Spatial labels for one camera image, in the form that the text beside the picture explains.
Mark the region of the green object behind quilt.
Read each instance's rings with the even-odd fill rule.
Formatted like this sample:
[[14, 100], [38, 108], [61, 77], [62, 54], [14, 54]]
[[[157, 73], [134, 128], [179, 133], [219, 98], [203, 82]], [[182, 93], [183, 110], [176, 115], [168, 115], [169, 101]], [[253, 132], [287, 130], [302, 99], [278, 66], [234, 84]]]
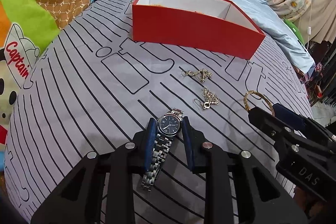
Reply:
[[302, 37], [301, 32], [299, 31], [299, 29], [289, 20], [287, 19], [283, 19], [284, 23], [291, 29], [291, 31], [295, 34], [295, 36], [298, 38], [298, 40], [300, 41], [300, 43], [302, 45], [305, 45], [304, 39]]

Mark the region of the silver earring upper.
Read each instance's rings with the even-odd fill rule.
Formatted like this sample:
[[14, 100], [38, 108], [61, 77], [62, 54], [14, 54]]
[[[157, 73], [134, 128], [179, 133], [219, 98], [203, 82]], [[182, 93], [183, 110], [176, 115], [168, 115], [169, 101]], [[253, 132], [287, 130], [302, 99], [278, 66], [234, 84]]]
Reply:
[[197, 71], [184, 71], [182, 70], [182, 75], [183, 77], [190, 76], [190, 77], [195, 77], [200, 81], [201, 83], [206, 82], [206, 80], [211, 79], [213, 74], [208, 71], [207, 69], [200, 69]]

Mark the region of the gold bangle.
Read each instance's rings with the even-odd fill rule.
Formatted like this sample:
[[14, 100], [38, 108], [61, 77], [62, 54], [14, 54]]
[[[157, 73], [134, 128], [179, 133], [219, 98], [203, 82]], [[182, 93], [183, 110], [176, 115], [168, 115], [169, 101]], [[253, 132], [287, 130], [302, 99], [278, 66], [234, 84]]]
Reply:
[[244, 94], [243, 103], [244, 103], [244, 108], [245, 108], [246, 111], [250, 111], [252, 109], [250, 104], [249, 104], [249, 103], [252, 103], [252, 100], [250, 100], [250, 98], [252, 98], [254, 101], [260, 101], [260, 102], [264, 103], [264, 105], [270, 111], [271, 115], [272, 116], [276, 115], [272, 102], [268, 99], [267, 96], [265, 96], [264, 94], [262, 94], [262, 93], [260, 93], [256, 90], [249, 90]]

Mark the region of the red cardboard box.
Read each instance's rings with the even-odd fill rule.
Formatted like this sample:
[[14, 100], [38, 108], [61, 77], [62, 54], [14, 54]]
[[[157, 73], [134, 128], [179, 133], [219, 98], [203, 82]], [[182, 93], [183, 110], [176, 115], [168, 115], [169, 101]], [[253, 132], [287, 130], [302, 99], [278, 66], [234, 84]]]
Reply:
[[213, 51], [249, 60], [264, 32], [230, 0], [135, 0], [133, 40]]

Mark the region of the silver earring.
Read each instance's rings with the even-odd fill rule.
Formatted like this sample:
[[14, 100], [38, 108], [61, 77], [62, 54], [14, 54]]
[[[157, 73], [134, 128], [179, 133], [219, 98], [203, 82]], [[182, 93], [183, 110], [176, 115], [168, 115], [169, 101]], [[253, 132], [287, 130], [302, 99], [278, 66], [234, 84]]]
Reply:
[[203, 99], [200, 100], [199, 98], [195, 98], [194, 103], [196, 103], [202, 110], [207, 110], [212, 105], [218, 105], [221, 102], [219, 97], [206, 87], [202, 88], [201, 94]]
[[190, 77], [195, 77], [200, 81], [201, 83], [206, 82], [206, 80], [211, 79], [213, 74], [208, 71], [207, 69], [200, 69], [197, 71], [184, 71], [182, 70], [182, 75], [183, 77], [190, 76]]

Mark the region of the silver earring lower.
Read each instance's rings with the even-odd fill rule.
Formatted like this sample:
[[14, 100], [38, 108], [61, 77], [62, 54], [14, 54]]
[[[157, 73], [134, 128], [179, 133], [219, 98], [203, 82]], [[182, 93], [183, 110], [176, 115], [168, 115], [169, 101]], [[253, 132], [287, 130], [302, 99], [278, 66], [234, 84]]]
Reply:
[[199, 98], [195, 98], [194, 103], [196, 103], [202, 110], [207, 110], [212, 105], [218, 105], [221, 102], [219, 97], [206, 87], [202, 88], [201, 94], [203, 99], [200, 100]]

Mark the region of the silver blue-dial wristwatch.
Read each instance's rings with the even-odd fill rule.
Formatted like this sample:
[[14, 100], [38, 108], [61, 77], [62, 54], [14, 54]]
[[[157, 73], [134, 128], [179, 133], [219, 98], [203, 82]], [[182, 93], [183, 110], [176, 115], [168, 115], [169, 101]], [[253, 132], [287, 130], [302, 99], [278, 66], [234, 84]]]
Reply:
[[182, 129], [183, 111], [173, 109], [157, 120], [157, 135], [154, 142], [153, 154], [149, 170], [145, 171], [141, 187], [144, 190], [151, 191], [159, 172], [166, 160], [170, 148]]

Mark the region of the colourful monkey cartoon blanket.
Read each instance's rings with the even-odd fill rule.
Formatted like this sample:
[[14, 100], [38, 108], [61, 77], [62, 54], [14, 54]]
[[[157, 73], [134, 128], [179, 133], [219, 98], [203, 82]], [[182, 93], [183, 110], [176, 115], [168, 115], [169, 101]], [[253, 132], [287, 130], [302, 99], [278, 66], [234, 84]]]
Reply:
[[93, 0], [1, 0], [1, 151], [18, 93], [55, 36]]

